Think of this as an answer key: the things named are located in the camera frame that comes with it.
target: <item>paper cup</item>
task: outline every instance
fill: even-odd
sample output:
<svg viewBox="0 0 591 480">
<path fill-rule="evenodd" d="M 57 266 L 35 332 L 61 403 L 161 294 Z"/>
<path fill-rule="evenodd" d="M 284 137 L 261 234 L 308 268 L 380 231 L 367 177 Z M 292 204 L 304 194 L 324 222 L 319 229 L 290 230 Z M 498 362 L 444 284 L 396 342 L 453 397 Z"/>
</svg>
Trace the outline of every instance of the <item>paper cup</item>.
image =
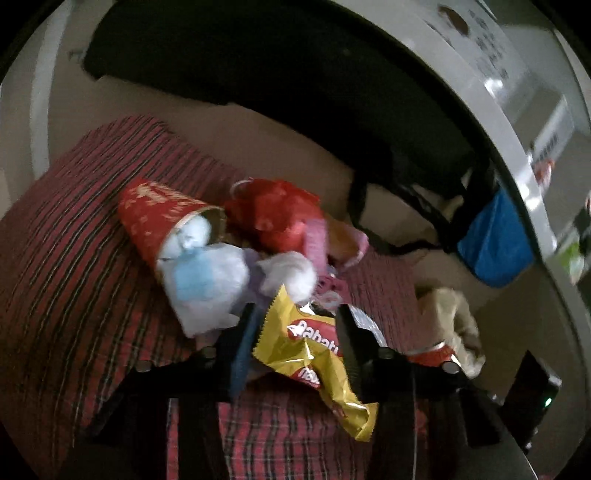
<svg viewBox="0 0 591 480">
<path fill-rule="evenodd" d="M 125 187 L 118 212 L 140 255 L 154 271 L 168 236 L 177 233 L 195 215 L 202 215 L 211 224 L 210 244 L 217 242 L 226 228 L 222 208 L 142 178 Z"/>
</svg>

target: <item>plaid fabric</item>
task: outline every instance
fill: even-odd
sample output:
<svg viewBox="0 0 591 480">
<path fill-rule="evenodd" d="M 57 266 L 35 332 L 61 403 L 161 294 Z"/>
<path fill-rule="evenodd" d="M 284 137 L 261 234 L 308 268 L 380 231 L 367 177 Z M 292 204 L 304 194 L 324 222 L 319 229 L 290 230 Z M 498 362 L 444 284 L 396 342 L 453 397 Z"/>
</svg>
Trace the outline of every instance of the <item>plaid fabric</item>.
<svg viewBox="0 0 591 480">
<path fill-rule="evenodd" d="M 162 122 L 133 116 L 88 133 L 0 221 L 0 420 L 41 479 L 56 475 L 128 366 L 180 361 L 193 349 L 117 218 L 118 194 L 135 176 L 212 204 L 244 177 Z M 364 261 L 347 280 L 353 301 L 398 345 L 418 312 L 410 272 L 388 262 L 369 275 Z M 363 293 L 380 275 L 378 294 Z M 233 478 L 363 478 L 371 446 L 349 438 L 303 385 L 263 378 L 219 415 Z M 174 480 L 174 405 L 170 424 Z"/>
</svg>

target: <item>blue plastic bag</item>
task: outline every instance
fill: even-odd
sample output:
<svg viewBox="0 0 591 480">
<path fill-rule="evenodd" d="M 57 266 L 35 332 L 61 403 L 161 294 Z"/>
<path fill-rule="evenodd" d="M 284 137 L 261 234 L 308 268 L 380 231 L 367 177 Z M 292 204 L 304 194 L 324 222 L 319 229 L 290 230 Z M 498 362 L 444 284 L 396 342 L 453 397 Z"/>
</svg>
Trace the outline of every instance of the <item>blue plastic bag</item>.
<svg viewBox="0 0 591 480">
<path fill-rule="evenodd" d="M 457 252 L 474 275 L 491 287 L 504 287 L 534 261 L 519 213 L 501 188 L 476 216 Z"/>
</svg>

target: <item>tan cloth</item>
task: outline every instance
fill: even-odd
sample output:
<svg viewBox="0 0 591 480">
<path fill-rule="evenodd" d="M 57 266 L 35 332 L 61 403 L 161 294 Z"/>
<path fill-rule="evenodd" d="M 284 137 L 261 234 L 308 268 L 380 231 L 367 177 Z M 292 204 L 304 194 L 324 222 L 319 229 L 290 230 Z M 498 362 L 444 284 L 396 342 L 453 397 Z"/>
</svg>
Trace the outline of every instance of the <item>tan cloth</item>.
<svg viewBox="0 0 591 480">
<path fill-rule="evenodd" d="M 477 377 L 486 359 L 464 295 L 450 288 L 436 288 L 418 299 L 418 308 L 423 320 L 436 324 L 440 340 L 454 350 L 466 376 Z"/>
</svg>

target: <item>yellow chip bag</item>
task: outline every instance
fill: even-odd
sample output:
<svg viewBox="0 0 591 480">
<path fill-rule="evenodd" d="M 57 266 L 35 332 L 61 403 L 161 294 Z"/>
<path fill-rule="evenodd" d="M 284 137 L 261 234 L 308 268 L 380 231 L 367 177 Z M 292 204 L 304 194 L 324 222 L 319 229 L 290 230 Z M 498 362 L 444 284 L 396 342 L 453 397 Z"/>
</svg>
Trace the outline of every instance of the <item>yellow chip bag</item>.
<svg viewBox="0 0 591 480">
<path fill-rule="evenodd" d="M 371 438 L 378 404 L 362 404 L 351 390 L 334 319 L 301 312 L 281 287 L 253 355 L 276 372 L 318 390 L 355 440 Z"/>
</svg>

